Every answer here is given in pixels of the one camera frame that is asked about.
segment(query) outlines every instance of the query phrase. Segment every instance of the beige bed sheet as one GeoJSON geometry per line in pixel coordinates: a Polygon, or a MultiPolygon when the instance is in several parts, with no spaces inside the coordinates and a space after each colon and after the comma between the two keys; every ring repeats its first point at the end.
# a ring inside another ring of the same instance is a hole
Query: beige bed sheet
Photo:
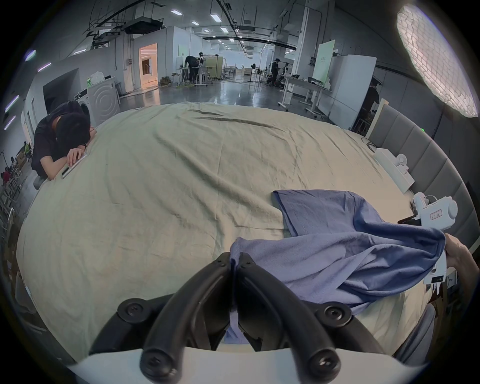
{"type": "MultiPolygon", "coordinates": [[[[336,126],[263,108],[180,103],[120,113],[88,156],[40,188],[17,259],[45,324],[80,361],[118,304],[175,292],[236,237],[281,239],[277,189],[349,190],[386,221],[411,215],[361,143],[336,126]]],[[[430,296],[379,300],[360,320],[393,353],[430,296]]]]}

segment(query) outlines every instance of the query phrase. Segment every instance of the blue towel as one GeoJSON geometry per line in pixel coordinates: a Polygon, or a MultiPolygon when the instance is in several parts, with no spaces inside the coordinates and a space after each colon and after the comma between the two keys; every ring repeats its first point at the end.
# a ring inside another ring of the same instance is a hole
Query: blue towel
{"type": "MultiPolygon", "coordinates": [[[[231,258],[248,253],[302,300],[339,301],[357,314],[421,281],[445,247],[441,231],[387,223],[352,192],[289,190],[274,197],[292,237],[238,238],[231,258]]],[[[246,343],[237,323],[231,326],[225,342],[246,343]]]]}

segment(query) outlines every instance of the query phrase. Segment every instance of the washing machine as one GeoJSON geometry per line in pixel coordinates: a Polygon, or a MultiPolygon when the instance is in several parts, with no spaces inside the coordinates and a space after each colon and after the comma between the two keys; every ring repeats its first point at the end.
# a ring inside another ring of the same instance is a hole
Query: washing machine
{"type": "Polygon", "coordinates": [[[92,84],[80,92],[76,100],[80,105],[87,106],[90,112],[90,123],[95,128],[120,112],[120,99],[115,88],[115,77],[92,84]]]}

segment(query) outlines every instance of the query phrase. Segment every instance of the gray upholstered headboard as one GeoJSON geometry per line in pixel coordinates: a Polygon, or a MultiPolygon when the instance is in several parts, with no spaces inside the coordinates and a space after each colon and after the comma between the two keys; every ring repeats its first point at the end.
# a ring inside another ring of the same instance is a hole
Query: gray upholstered headboard
{"type": "Polygon", "coordinates": [[[394,156],[403,153],[407,157],[408,171],[415,180],[411,186],[414,193],[423,192],[439,199],[452,196],[458,215],[446,232],[472,247],[480,237],[479,220],[467,187],[450,159],[429,135],[388,104],[381,103],[379,113],[367,137],[394,156]]]}

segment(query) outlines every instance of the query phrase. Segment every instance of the open door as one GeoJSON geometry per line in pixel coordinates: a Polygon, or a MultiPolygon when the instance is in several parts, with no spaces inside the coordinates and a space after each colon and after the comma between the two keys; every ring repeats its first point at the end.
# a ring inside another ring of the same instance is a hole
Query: open door
{"type": "Polygon", "coordinates": [[[140,48],[138,54],[140,84],[142,88],[158,85],[156,43],[140,48]]]}

